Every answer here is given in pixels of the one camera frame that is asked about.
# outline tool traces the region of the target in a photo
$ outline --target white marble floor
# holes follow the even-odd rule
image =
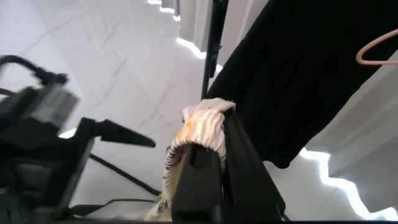
[[[199,102],[204,60],[176,41],[178,22],[159,9],[146,0],[0,0],[0,54],[69,74],[81,102],[66,129],[82,116],[108,118],[155,139],[154,149],[97,142],[93,153],[160,190],[181,110]],[[12,90],[36,83],[15,65],[2,72],[0,85]],[[268,168],[291,219],[361,219],[345,192],[320,182],[316,161]],[[89,161],[71,204],[114,198],[154,197]]]

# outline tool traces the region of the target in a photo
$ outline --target pink clothes hanger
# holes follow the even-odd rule
[[[366,44],[361,50],[359,50],[359,52],[356,54],[356,61],[362,65],[397,65],[398,64],[398,60],[393,60],[393,61],[369,61],[369,60],[363,60],[362,56],[363,54],[371,49],[372,47],[374,47],[376,44],[379,44],[380,42],[382,42],[383,40],[386,40],[392,36],[395,36],[398,34],[398,29],[390,31],[384,35],[382,35],[381,37],[378,37],[374,40],[372,40],[370,43]]]

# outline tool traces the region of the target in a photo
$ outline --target white cloth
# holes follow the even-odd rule
[[[172,221],[171,207],[175,189],[180,177],[184,153],[190,143],[197,143],[218,152],[221,169],[225,167],[225,136],[222,130],[225,119],[223,111],[235,104],[215,98],[202,100],[199,105],[183,109],[183,127],[172,141],[166,153],[163,174],[162,197],[144,217],[146,221]]]

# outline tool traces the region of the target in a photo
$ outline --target black pole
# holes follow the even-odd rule
[[[229,0],[213,0],[211,9],[210,31],[207,42],[207,54],[203,83],[201,87],[201,99],[207,98],[209,79],[214,77],[216,70],[218,52],[220,50],[221,36],[223,35],[225,15]]]

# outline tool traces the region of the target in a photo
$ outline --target black garment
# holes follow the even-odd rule
[[[235,101],[261,158],[286,168],[379,68],[355,55],[398,28],[397,13],[398,1],[270,0],[208,97]],[[387,60],[397,49],[391,38],[364,58]]]

